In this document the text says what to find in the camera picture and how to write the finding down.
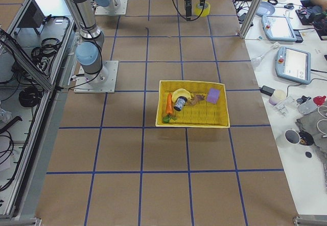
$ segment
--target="aluminum rail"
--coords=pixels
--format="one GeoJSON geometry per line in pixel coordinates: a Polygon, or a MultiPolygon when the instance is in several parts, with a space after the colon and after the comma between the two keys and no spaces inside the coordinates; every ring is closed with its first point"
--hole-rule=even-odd
{"type": "Polygon", "coordinates": [[[253,18],[255,16],[255,13],[256,11],[258,10],[259,8],[259,5],[261,3],[262,0],[253,0],[251,5],[250,5],[250,8],[249,8],[249,11],[247,12],[247,15],[245,17],[245,20],[242,24],[242,27],[241,27],[241,30],[240,30],[240,33],[239,33],[239,36],[241,38],[245,38],[247,32],[249,31],[250,29],[250,26],[251,26],[251,22],[253,21],[253,18]]]}

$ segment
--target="grid floor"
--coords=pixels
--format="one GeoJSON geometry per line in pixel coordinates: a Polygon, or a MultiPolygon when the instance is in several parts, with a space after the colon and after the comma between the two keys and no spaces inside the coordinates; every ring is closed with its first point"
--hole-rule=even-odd
{"type": "Polygon", "coordinates": [[[211,14],[193,22],[171,0],[97,17],[103,58],[120,61],[116,92],[68,93],[36,213],[44,225],[293,225],[233,4],[207,1],[211,14]],[[155,127],[160,79],[224,83],[231,128],[155,127]]]}

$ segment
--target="purple sponge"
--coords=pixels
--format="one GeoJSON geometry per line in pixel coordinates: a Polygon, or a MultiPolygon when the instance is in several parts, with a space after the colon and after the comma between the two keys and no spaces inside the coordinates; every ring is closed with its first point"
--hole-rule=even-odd
{"type": "Polygon", "coordinates": [[[218,99],[219,99],[219,95],[220,95],[220,90],[215,89],[215,88],[211,88],[209,90],[209,93],[206,97],[206,101],[207,102],[211,102],[213,104],[216,104],[218,99]]]}

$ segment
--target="white table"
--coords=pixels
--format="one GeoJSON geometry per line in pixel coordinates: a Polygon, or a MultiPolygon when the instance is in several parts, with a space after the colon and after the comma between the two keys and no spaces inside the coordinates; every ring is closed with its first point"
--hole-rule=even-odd
{"type": "MultiPolygon", "coordinates": [[[[300,5],[299,0],[278,1],[300,5]]],[[[286,12],[290,13],[292,27],[294,29],[310,27],[303,26],[300,23],[295,13],[297,8],[295,6],[294,10],[290,12],[288,10],[286,12]]],[[[285,11],[286,9],[284,8],[276,8],[274,15],[284,15],[285,11]]],[[[250,58],[263,54],[274,43],[274,41],[267,40],[259,16],[255,16],[253,24],[254,26],[250,28],[245,39],[250,58]]],[[[304,30],[301,33],[304,39],[303,43],[279,43],[310,52],[311,68],[327,71],[327,61],[324,58],[324,54],[327,54],[327,41],[321,41],[317,33],[313,30],[304,30]]],[[[277,77],[274,67],[276,52],[277,50],[273,50],[266,55],[261,64],[255,68],[255,76],[259,86],[266,85],[274,89],[286,91],[289,84],[296,83],[277,77]]],[[[327,74],[312,72],[311,78],[327,79],[327,74]]],[[[314,80],[309,85],[289,88],[289,96],[292,96],[294,99],[300,98],[302,95],[311,97],[327,95],[327,81],[314,80]]],[[[262,95],[262,97],[275,138],[281,135],[286,129],[294,128],[298,130],[295,122],[302,115],[296,108],[288,107],[288,114],[283,116],[268,102],[268,96],[262,95]]],[[[277,143],[277,146],[298,213],[300,215],[327,215],[327,189],[325,187],[323,165],[314,149],[299,145],[285,148],[279,143],[277,143]],[[312,158],[305,156],[306,151],[312,153],[312,158]]]]}

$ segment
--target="metal pole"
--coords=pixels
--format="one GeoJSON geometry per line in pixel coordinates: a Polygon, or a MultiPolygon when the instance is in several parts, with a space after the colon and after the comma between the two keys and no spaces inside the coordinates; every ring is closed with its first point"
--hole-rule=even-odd
{"type": "Polygon", "coordinates": [[[241,38],[245,38],[247,32],[249,31],[250,29],[250,26],[251,26],[251,22],[253,21],[253,18],[255,16],[255,13],[260,5],[262,0],[253,0],[251,5],[250,5],[250,8],[249,8],[249,11],[247,12],[247,15],[245,17],[245,20],[242,24],[242,27],[241,27],[241,30],[240,30],[240,34],[239,36],[241,38]]]}
{"type": "Polygon", "coordinates": [[[308,220],[302,218],[295,218],[294,224],[296,226],[300,225],[307,225],[307,226],[327,226],[327,221],[320,221],[320,220],[308,220]]]}

